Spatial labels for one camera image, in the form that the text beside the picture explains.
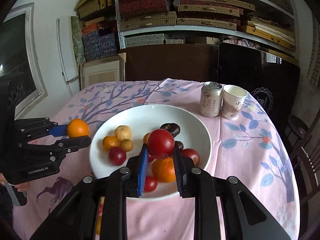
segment white paper cup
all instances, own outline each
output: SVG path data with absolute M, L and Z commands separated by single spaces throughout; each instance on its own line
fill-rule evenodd
M 222 115 L 227 119 L 236 119 L 247 92 L 241 87 L 225 85 L 223 88 Z

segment floral tablecloth print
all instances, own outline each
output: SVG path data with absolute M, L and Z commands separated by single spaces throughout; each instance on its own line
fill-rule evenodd
M 202 85 L 172 79 L 100 83 L 79 92 L 51 121 L 67 124 L 74 118 L 81 118 L 89 124 L 92 138 L 106 120 L 131 107 L 168 104 L 184 108 L 202 120 L 212 138 L 212 158 L 207 171 L 224 179 L 231 175 L 238 177 L 291 239 L 297 240 L 300 225 L 297 185 L 288 154 L 273 123 L 250 95 L 235 121 L 220 115 L 201 116 Z M 53 137 L 45 137 L 37 143 L 52 144 L 54 141 Z M 13 210 L 14 229 L 18 235 L 23 240 L 29 239 L 70 189 L 87 175 L 92 175 L 88 148 L 68 154 L 59 174 L 33 181 L 27 205 Z M 194 200 L 178 196 L 152 202 L 128 200 L 127 228 L 130 240 L 191 240 Z

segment aluminum can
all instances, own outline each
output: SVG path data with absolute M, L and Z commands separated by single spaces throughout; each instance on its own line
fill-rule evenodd
M 219 115 L 222 102 L 222 85 L 216 82 L 205 82 L 201 88 L 200 112 L 207 117 Z

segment white bowl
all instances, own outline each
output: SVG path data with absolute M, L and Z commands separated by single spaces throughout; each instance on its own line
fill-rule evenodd
M 174 139 L 181 141 L 184 148 L 196 150 L 200 155 L 199 168 L 206 170 L 212 151 L 210 134 L 204 124 L 194 114 L 175 106 L 143 105 L 127 109 L 107 120 L 96 132 L 90 145 L 90 165 L 96 178 L 109 176 L 121 166 L 114 166 L 108 160 L 107 152 L 102 147 L 102 140 L 107 135 L 113 135 L 119 125 L 128 125 L 132 131 L 133 149 L 127 152 L 126 166 L 130 157 L 139 154 L 143 136 L 164 123 L 176 123 L 181 132 Z M 147 175 L 152 176 L 151 163 L 148 164 Z M 159 200 L 177 195 L 176 181 L 160 183 L 153 192 L 143 193 L 139 200 Z

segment human hand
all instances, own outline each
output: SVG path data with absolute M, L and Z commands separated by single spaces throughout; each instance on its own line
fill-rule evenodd
M 6 179 L 4 178 L 3 174 L 0 173 L 0 184 L 2 186 L 4 186 L 5 182 L 7 182 Z M 25 183 L 14 185 L 14 187 L 17 189 L 18 192 L 26 192 L 29 189 L 30 184 L 31 184 L 31 182 L 28 181 L 28 182 L 25 182 Z

